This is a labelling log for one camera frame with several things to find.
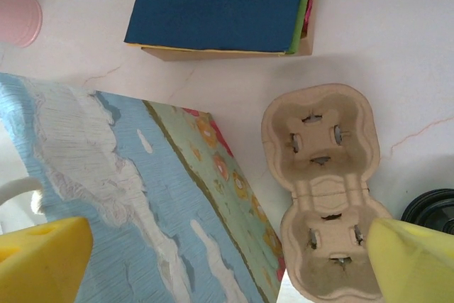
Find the cardboard cup holder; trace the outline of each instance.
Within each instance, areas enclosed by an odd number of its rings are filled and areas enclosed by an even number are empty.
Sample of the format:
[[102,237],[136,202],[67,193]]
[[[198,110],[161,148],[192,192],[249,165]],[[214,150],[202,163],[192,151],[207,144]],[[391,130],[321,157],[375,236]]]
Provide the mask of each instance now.
[[383,302],[365,241],[374,218],[391,216],[366,184],[380,162],[367,99],[343,84],[284,94],[263,116],[262,141],[292,193],[281,234],[294,287],[315,302]]

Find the white table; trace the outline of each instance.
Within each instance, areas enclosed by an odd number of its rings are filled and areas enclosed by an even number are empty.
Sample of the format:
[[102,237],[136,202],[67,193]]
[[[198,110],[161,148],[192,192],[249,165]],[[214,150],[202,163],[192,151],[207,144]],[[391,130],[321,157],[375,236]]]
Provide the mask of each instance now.
[[319,0],[312,57],[203,62],[122,43],[134,0],[39,2],[41,34],[26,49],[0,45],[0,72],[210,111],[277,230],[291,201],[267,170],[260,122],[294,89],[340,82],[370,100],[382,149],[371,194],[396,217],[454,185],[452,0]]

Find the green paper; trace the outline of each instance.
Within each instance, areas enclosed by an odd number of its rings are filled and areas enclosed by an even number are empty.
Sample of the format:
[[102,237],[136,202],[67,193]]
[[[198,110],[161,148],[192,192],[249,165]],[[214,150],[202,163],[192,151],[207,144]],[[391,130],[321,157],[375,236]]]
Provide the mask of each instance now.
[[301,40],[301,30],[303,29],[304,16],[307,10],[307,2],[309,0],[300,0],[297,14],[297,22],[295,24],[295,30],[293,31],[292,44],[290,49],[286,52],[287,55],[292,55],[298,52],[299,41]]

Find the pink cup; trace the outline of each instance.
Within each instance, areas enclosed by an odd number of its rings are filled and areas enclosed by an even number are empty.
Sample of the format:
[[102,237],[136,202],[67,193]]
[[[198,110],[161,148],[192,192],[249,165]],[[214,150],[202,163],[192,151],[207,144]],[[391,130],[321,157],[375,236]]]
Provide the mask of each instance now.
[[36,0],[0,0],[0,41],[29,46],[42,23],[43,12]]

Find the white mug handle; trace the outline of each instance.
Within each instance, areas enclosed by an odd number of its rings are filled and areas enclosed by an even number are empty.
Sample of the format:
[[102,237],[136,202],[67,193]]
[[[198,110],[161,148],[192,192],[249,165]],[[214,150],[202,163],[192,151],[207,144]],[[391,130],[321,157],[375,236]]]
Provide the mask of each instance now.
[[42,184],[34,177],[23,177],[7,182],[0,186],[0,206],[15,196],[30,191],[37,191],[38,195],[41,196],[42,190]]

